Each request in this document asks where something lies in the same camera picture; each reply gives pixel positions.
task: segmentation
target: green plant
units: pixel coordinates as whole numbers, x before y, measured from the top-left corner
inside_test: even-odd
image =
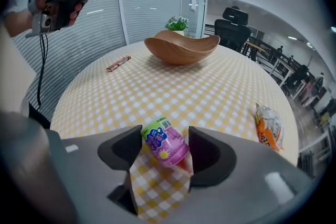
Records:
[[[166,28],[171,31],[183,31],[188,28],[188,19],[183,17],[171,17],[166,24]]]

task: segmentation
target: barcode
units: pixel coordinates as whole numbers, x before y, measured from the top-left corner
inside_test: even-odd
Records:
[[[161,125],[164,129],[167,129],[170,126],[172,126],[168,120],[161,122]]]

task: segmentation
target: yellow sun graphic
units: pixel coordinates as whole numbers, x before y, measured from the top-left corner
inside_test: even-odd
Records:
[[[168,159],[169,158],[169,153],[167,151],[165,151],[165,150],[161,150],[159,152],[159,155],[160,155],[161,159]]]

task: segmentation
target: round table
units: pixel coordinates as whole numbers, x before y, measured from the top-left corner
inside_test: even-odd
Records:
[[[126,55],[132,58],[106,71]],[[199,63],[169,66],[139,42],[106,54],[79,73],[60,98],[51,129],[71,138],[145,126],[163,115],[185,136],[189,126],[199,126],[258,142],[256,102],[279,113],[285,133],[279,154],[296,165],[298,132],[292,109],[262,67],[222,46]],[[138,215],[158,222],[181,202],[190,181],[155,165],[143,149],[130,170],[132,188]]]

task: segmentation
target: hand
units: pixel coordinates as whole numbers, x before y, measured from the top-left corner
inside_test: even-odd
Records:
[[[44,10],[45,9],[45,1],[46,0],[36,0],[36,6],[37,6],[37,9],[38,10]],[[78,3],[76,6],[75,6],[75,10],[70,13],[70,18],[69,18],[69,26],[73,25],[76,21],[76,18],[78,16],[78,13],[79,11],[83,8],[83,4],[82,3]],[[51,10],[50,11],[51,14],[56,14],[57,13],[57,10],[54,9],[54,10]]]

